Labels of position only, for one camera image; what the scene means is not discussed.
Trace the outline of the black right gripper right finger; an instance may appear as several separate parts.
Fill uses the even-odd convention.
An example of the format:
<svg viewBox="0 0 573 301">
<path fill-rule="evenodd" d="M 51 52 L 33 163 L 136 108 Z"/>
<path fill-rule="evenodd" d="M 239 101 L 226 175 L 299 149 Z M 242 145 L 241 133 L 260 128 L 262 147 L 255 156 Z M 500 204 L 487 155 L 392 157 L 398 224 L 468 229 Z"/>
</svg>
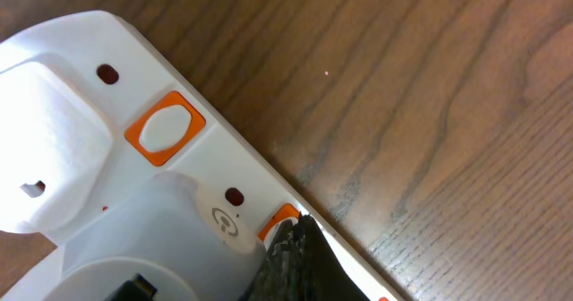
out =
<svg viewBox="0 0 573 301">
<path fill-rule="evenodd" d="M 322 234 L 317 221 L 300 215 L 304 232 L 304 263 L 316 300 L 368 301 L 364 292 L 349 278 Z"/>
</svg>

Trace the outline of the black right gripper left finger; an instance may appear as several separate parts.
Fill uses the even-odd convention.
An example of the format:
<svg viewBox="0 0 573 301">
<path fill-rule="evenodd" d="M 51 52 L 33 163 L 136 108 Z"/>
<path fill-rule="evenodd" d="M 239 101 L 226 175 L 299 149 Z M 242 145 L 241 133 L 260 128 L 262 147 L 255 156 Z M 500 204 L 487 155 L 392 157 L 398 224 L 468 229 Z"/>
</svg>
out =
<svg viewBox="0 0 573 301">
<path fill-rule="evenodd" d="M 304 301 L 309 299 L 305 265 L 305 233 L 292 220 L 280 224 L 266 257 L 240 301 Z"/>
</svg>

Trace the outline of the white power strip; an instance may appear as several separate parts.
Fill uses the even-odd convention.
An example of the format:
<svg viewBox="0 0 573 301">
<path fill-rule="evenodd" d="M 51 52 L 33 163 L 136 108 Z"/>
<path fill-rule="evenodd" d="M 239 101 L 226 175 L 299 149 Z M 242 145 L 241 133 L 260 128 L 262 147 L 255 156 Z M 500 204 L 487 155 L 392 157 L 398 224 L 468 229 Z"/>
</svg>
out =
<svg viewBox="0 0 573 301">
<path fill-rule="evenodd" d="M 1 44 L 1 229 L 55 250 L 9 300 L 237 300 L 279 226 L 316 210 L 122 18 Z"/>
</svg>

